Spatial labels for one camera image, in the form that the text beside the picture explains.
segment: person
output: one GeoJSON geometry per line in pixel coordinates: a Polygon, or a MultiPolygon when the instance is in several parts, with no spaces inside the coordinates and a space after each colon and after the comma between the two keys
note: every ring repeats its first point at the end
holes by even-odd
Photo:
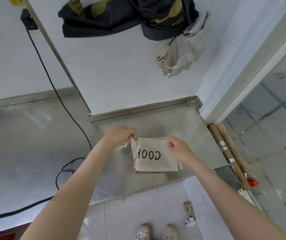
{"type": "MultiPolygon", "coordinates": [[[[134,127],[118,125],[111,129],[30,224],[21,240],[76,239],[105,160],[123,141],[134,138],[135,133],[134,127]]],[[[170,137],[167,147],[178,161],[195,172],[234,239],[286,239],[286,233],[278,225],[222,181],[194,155],[185,141],[170,137]]],[[[162,238],[177,239],[175,234],[174,228],[168,225],[162,238]]],[[[143,224],[135,239],[151,237],[148,226],[143,224]]]]}

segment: white crocs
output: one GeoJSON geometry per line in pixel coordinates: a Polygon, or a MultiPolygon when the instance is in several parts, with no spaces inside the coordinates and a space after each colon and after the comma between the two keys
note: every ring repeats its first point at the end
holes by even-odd
{"type": "Polygon", "coordinates": [[[151,229],[147,224],[142,224],[136,232],[135,240],[151,240],[151,229]]]}
{"type": "Polygon", "coordinates": [[[163,229],[161,240],[178,240],[177,231],[170,224],[163,229]]]}

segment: brown paper roll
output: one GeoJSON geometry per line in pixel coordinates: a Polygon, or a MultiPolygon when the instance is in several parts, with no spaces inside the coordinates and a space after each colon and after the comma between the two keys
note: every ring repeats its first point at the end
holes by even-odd
{"type": "MultiPolygon", "coordinates": [[[[234,159],[233,154],[231,153],[230,149],[228,148],[228,146],[225,144],[225,141],[223,139],[223,137],[221,136],[221,133],[219,132],[218,128],[216,127],[216,125],[210,125],[209,126],[209,131],[211,132],[215,142],[221,147],[221,149],[223,150],[223,155],[225,157],[225,159],[229,162],[229,159],[234,159]]],[[[235,173],[237,178],[240,180],[240,182],[242,183],[242,189],[243,190],[252,190],[252,188],[249,185],[249,182],[247,181],[245,175],[242,173],[242,170],[240,169],[239,165],[237,164],[236,161],[231,163],[234,167],[235,173]]]]}
{"type": "Polygon", "coordinates": [[[221,136],[223,137],[228,148],[230,149],[231,153],[233,154],[235,160],[237,161],[237,164],[240,166],[242,172],[244,172],[244,170],[246,170],[246,172],[250,173],[248,164],[245,162],[244,158],[238,152],[237,146],[235,145],[234,141],[230,137],[225,126],[222,123],[217,123],[216,127],[217,127],[218,131],[220,132],[221,136]]]}

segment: black bag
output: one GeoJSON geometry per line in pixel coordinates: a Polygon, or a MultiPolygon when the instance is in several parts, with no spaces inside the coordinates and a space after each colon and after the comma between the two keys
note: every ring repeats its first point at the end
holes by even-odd
{"type": "Polygon", "coordinates": [[[80,0],[70,0],[58,14],[67,38],[107,36],[140,24],[129,0],[102,0],[85,8],[80,0]]]}
{"type": "Polygon", "coordinates": [[[166,40],[198,16],[193,0],[102,0],[85,8],[80,0],[70,0],[59,11],[68,38],[112,35],[141,23],[145,37],[166,40]]]}

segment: stainless steel countertop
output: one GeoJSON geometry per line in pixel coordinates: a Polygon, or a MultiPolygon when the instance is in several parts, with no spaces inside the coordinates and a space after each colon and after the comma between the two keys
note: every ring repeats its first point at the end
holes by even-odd
{"type": "MultiPolygon", "coordinates": [[[[112,126],[136,126],[137,137],[176,136],[188,142],[211,168],[226,161],[195,110],[186,104],[172,105],[89,123],[87,110],[77,95],[63,102],[95,145],[112,126]]],[[[0,108],[0,213],[19,209],[56,193],[54,184],[61,167],[76,157],[86,157],[89,146],[81,131],[57,98],[0,108]]],[[[111,155],[103,168],[90,205],[122,198],[189,177],[183,166],[178,172],[136,172],[131,147],[111,155]]],[[[61,174],[58,184],[70,177],[61,174]]],[[[43,203],[23,213],[0,219],[0,231],[31,222],[43,203]]]]}

